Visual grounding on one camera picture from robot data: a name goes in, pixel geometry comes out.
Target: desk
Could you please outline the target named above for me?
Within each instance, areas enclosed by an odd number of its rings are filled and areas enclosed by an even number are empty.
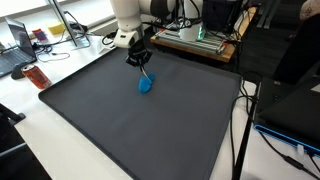
[[[243,36],[244,33],[246,32],[246,30],[248,29],[249,24],[250,24],[253,16],[255,15],[255,13],[256,13],[256,8],[250,8],[248,11],[248,14],[244,17],[244,19],[241,22],[240,27],[239,27],[239,34],[241,36]],[[188,53],[204,56],[207,58],[211,58],[211,59],[215,59],[215,60],[223,61],[223,62],[229,62],[231,57],[233,56],[235,50],[236,50],[233,45],[228,44],[221,54],[215,54],[214,52],[208,53],[206,51],[203,51],[200,49],[195,49],[192,47],[188,47],[183,44],[162,41],[161,39],[157,38],[156,36],[151,37],[150,41],[156,45],[161,45],[161,46],[185,51]]]
[[[90,48],[70,51],[70,58],[64,61],[35,64],[56,83],[100,56],[96,53],[94,41],[91,42]],[[38,99],[41,90],[28,79],[14,81],[6,76],[0,79],[0,83],[1,103],[14,112],[22,112],[27,116],[15,128],[52,179],[131,179],[72,125],[42,103]],[[245,86],[249,94],[253,94],[255,85],[246,82]],[[238,101],[233,113],[237,156],[247,120],[244,99]],[[230,172],[231,145],[228,129],[210,179],[230,179]]]

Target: laptop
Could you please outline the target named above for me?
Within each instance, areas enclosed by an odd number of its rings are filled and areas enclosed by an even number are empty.
[[[32,63],[37,60],[28,33],[23,23],[5,17],[9,29],[15,39],[17,48],[0,55],[0,77],[10,74],[15,65],[22,62]]]
[[[320,156],[320,78],[313,77],[257,113],[254,129]]]

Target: floor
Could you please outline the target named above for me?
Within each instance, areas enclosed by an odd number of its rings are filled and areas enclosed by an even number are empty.
[[[256,0],[254,3],[264,4],[265,1]],[[299,10],[303,2],[304,0],[282,0],[269,30],[255,27],[259,18],[259,16],[256,16],[256,21],[253,21],[247,34],[244,36],[243,52],[240,56],[239,63],[240,73],[255,71],[263,76],[271,77],[281,57],[290,45],[290,42],[285,41],[285,37],[294,33],[295,29],[298,27]],[[212,60],[204,60],[201,63],[225,70],[232,70],[235,65],[234,62],[225,64]],[[3,179],[50,179],[29,148],[26,148],[22,152],[19,152],[6,160],[2,160],[0,167],[2,169],[0,171],[0,179],[2,179],[1,175],[4,175],[5,173],[11,173],[11,177]]]

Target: blue plush toy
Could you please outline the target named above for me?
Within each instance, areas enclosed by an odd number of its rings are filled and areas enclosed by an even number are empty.
[[[140,78],[138,89],[139,89],[139,92],[142,94],[145,94],[151,90],[153,81],[155,79],[155,75],[153,73],[150,73],[148,77],[151,81],[147,77]]]

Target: gray mat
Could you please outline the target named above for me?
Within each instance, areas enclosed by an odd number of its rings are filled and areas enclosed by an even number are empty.
[[[116,49],[39,98],[134,179],[209,179],[239,76],[154,52],[146,70],[156,80],[140,94],[126,55]]]

